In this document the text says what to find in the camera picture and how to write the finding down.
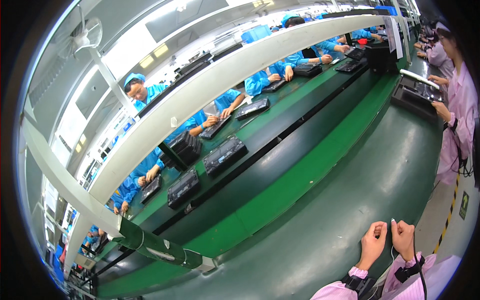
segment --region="cable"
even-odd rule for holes
[[[377,293],[377,290],[378,290],[378,286],[375,287],[375,292],[373,292],[373,294],[367,300],[370,300],[373,296],[375,296],[375,294]]]
[[[427,300],[427,284],[425,283],[425,278],[423,278],[423,272],[421,271],[421,266],[417,259],[417,252],[415,251],[415,232],[413,232],[413,257],[415,257],[415,263],[419,266],[421,283],[423,285],[423,295],[425,296],[425,300]]]

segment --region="black wrist strap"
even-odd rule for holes
[[[425,263],[425,258],[420,257],[420,261],[418,264],[413,265],[410,268],[398,268],[398,270],[395,272],[395,277],[400,281],[401,283],[404,283],[407,279],[409,279],[411,276],[415,275],[416,273],[420,272],[420,268],[423,266]]]
[[[373,278],[361,279],[358,276],[350,276],[348,274],[342,278],[342,283],[345,283],[345,287],[357,292],[358,297],[361,298],[366,292],[368,292],[373,285],[375,280]]]

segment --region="woman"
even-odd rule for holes
[[[455,182],[460,167],[459,160],[467,159],[472,150],[474,119],[478,118],[478,98],[453,34],[440,22],[437,23],[437,34],[447,56],[455,65],[451,79],[433,75],[428,77],[436,84],[448,86],[448,108],[436,101],[432,105],[448,125],[444,130],[437,179],[450,185]]]

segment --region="black box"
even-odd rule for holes
[[[386,72],[398,73],[396,50],[390,53],[388,42],[365,45],[365,54],[368,66],[373,72],[380,74]]]
[[[235,118],[238,120],[243,120],[250,116],[253,116],[254,114],[265,111],[269,107],[270,101],[268,101],[268,97],[264,97],[259,101],[253,102],[252,104],[240,108]]]
[[[200,181],[198,180],[197,171],[195,168],[183,174],[172,186],[168,189],[167,198],[168,206],[171,209],[177,209],[180,205],[185,203],[188,198],[196,194],[200,190]]]
[[[245,144],[235,135],[232,136],[203,159],[207,175],[218,175],[246,153]]]
[[[401,106],[406,110],[426,119],[429,122],[435,123],[438,121],[437,111],[431,104],[430,99],[426,97],[418,96],[411,93],[409,90],[415,90],[418,85],[418,81],[408,76],[401,76],[399,83],[393,90],[390,102],[394,105]],[[437,97],[442,95],[442,92],[436,90],[432,92]]]

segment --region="floor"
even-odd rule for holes
[[[415,231],[415,246],[418,251],[426,255],[434,251],[445,227],[454,192],[455,184],[447,186],[441,182],[433,190]],[[459,214],[464,192],[469,196],[465,220]],[[480,193],[474,187],[473,177],[465,178],[460,175],[452,217],[436,253],[438,260],[452,254],[463,256],[477,222],[479,198]]]

